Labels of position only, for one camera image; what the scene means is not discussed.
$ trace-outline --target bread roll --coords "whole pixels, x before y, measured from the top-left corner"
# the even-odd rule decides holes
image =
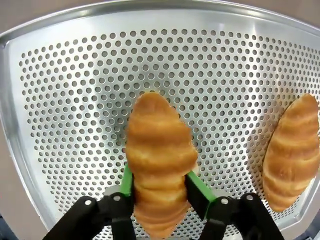
[[[295,100],[281,117],[267,147],[262,182],[275,212],[292,205],[320,164],[318,103],[310,94]]]
[[[126,136],[134,215],[150,237],[166,238],[190,207],[185,174],[197,160],[191,131],[165,98],[150,92],[134,104]]]

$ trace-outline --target perforated surface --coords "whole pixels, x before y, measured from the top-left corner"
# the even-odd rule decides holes
[[[303,93],[319,100],[319,50],[228,22],[195,24],[99,26],[61,39],[47,29],[44,40],[12,46],[26,158],[56,220],[79,197],[99,199],[120,184],[128,117],[148,91],[165,96],[192,128],[199,176],[211,188],[235,198],[257,192],[277,223],[299,212],[299,200],[282,213],[270,210],[262,162],[284,109]],[[197,238],[202,227],[190,211],[172,235]],[[146,236],[136,222],[135,230]],[[234,235],[228,227],[225,237]],[[96,237],[110,238],[110,228]]]

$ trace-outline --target croissant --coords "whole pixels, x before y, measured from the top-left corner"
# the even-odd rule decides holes
[[[271,209],[292,205],[317,174],[320,164],[318,103],[310,94],[282,115],[267,147],[262,183]]]
[[[137,221],[150,237],[168,237],[190,207],[185,174],[195,166],[197,151],[190,129],[158,93],[144,93],[134,104],[125,154],[134,176]]]

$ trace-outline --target perforated metal tray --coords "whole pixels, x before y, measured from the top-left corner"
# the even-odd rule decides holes
[[[319,56],[318,29],[233,3],[75,8],[0,35],[1,120],[50,229],[80,196],[99,199],[120,184],[132,105],[144,92],[159,92],[192,128],[203,181],[233,197],[257,192],[293,239],[319,210],[320,178],[275,213],[264,200],[262,162],[284,109],[303,93],[319,101]],[[197,238],[202,228],[190,211],[172,236]],[[105,228],[95,239],[110,238]],[[228,227],[225,239],[240,238]]]

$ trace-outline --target screw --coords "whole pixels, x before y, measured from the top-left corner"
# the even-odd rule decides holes
[[[222,199],[221,199],[221,203],[222,203],[222,204],[228,204],[229,201],[228,201],[228,199],[226,199],[226,198],[222,198]]]
[[[84,204],[87,205],[87,206],[90,205],[91,203],[92,203],[91,200],[87,200],[87,201],[84,202]]]
[[[113,197],[113,200],[115,200],[115,201],[120,201],[120,199],[121,199],[121,197],[119,195],[116,195]]]
[[[251,195],[247,195],[247,196],[246,196],[246,199],[248,199],[248,200],[250,200],[250,201],[251,201],[251,200],[253,200],[253,199],[254,199],[254,197],[253,197],[253,196],[251,196]]]

